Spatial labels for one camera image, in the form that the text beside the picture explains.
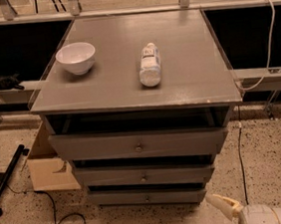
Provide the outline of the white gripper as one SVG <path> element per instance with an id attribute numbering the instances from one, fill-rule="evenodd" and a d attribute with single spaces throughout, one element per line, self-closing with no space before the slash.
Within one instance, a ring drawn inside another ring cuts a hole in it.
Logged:
<path id="1" fill-rule="evenodd" d="M 266 205 L 243 206 L 237 200 L 217 194 L 206 194 L 206 201 L 228 220 L 238 218 L 238 224 L 280 224 L 272 208 Z"/>

